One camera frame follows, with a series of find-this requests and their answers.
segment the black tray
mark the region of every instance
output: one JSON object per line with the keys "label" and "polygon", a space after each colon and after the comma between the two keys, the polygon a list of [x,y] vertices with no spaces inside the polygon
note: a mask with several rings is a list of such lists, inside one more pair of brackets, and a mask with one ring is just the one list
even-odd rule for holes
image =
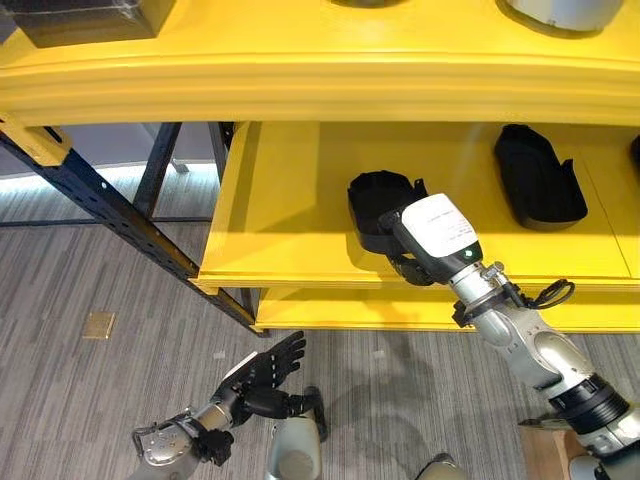
{"label": "black tray", "polygon": [[559,230],[586,217],[573,160],[560,164],[551,143],[527,125],[507,125],[495,145],[500,172],[518,223]]}

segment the yellow shelving unit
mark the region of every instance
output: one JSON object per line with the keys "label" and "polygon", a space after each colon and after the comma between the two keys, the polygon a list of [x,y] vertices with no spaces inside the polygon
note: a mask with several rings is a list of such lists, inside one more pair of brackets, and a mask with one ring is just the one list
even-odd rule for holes
{"label": "yellow shelving unit", "polygon": [[[245,124],[236,133],[197,284],[404,286],[384,256],[360,247],[348,210],[350,181],[381,169],[424,178],[430,192],[446,192],[474,225],[486,258],[502,261],[519,282],[547,284],[569,275],[584,284],[632,284],[600,201],[608,197],[609,185],[596,191],[580,158],[586,152],[585,158],[596,160],[589,156],[591,140],[578,127],[534,127],[552,140],[560,157],[580,152],[575,168],[589,215],[559,232],[527,230],[513,219],[493,155],[500,124]],[[626,145],[635,135],[632,128],[604,130]],[[617,145],[600,152],[600,160],[617,155],[631,163]],[[637,188],[637,182],[628,187]],[[634,208],[631,203],[625,211]]]}
{"label": "yellow shelving unit", "polygon": [[491,0],[381,9],[177,0],[159,36],[0,47],[0,112],[26,126],[225,120],[637,125],[640,2],[557,38]]}
{"label": "yellow shelving unit", "polygon": [[[580,293],[548,315],[555,326],[640,330],[640,189],[626,152],[639,112],[640,0],[571,39],[491,0],[177,0],[154,39],[37,49],[17,31],[0,47],[2,129],[40,166],[60,165],[69,146],[43,126],[250,122],[194,283],[210,295],[268,288],[256,331],[453,327],[450,294],[410,289],[357,242],[346,188],[376,169],[446,192],[487,261],[532,293],[575,280]],[[389,123],[357,123],[371,121]],[[554,233],[516,224],[492,155],[505,122],[576,158],[586,219]]]}
{"label": "yellow shelving unit", "polygon": [[[514,220],[492,151],[501,124],[245,123],[195,283],[204,291],[265,287],[259,328],[457,328],[450,292],[409,287],[386,258],[358,244],[346,189],[361,172],[390,169],[446,192],[476,228],[487,261],[502,261],[530,295],[557,278],[575,281],[575,298],[545,312],[554,326],[637,331],[639,182],[624,167],[636,129],[533,127],[560,158],[575,156],[589,214],[562,231]],[[603,165],[617,173],[605,179]]]}

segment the wooden block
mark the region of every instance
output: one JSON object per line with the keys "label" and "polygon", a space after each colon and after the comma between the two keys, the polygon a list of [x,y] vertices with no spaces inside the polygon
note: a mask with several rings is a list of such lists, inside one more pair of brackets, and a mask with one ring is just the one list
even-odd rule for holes
{"label": "wooden block", "polygon": [[529,480],[570,480],[569,463],[587,451],[573,430],[520,426]]}

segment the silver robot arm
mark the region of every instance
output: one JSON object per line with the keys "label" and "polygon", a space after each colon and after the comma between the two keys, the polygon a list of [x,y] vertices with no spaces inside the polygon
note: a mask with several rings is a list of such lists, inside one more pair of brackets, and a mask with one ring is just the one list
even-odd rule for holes
{"label": "silver robot arm", "polygon": [[522,295],[501,264],[482,264],[473,227],[444,194],[390,212],[380,224],[413,254],[428,277],[425,284],[448,285],[456,293],[456,322],[475,326],[512,373],[566,419],[609,477],[633,478],[630,472],[639,461],[640,410],[630,406],[538,312],[561,303],[575,286],[559,280],[536,300]]}
{"label": "silver robot arm", "polygon": [[315,391],[288,395],[277,390],[300,368],[306,341],[296,332],[266,352],[249,355],[224,377],[209,402],[151,427],[133,431],[140,465],[129,480],[186,480],[199,463],[222,465],[231,456],[233,436],[226,431],[252,415],[288,418],[317,408]]}

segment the black cable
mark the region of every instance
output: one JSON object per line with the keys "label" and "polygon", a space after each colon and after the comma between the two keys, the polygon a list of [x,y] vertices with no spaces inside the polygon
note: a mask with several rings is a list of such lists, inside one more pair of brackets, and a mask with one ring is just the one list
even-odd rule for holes
{"label": "black cable", "polygon": [[[562,295],[560,298],[556,298],[565,289],[566,292],[564,293],[564,295]],[[522,295],[522,299],[527,308],[530,308],[532,310],[544,310],[546,308],[555,307],[556,305],[565,302],[571,297],[571,295],[573,295],[573,292],[575,292],[575,290],[575,283],[570,282],[566,278],[561,278],[560,280],[556,280],[547,288],[542,290],[535,300],[524,295]]]}

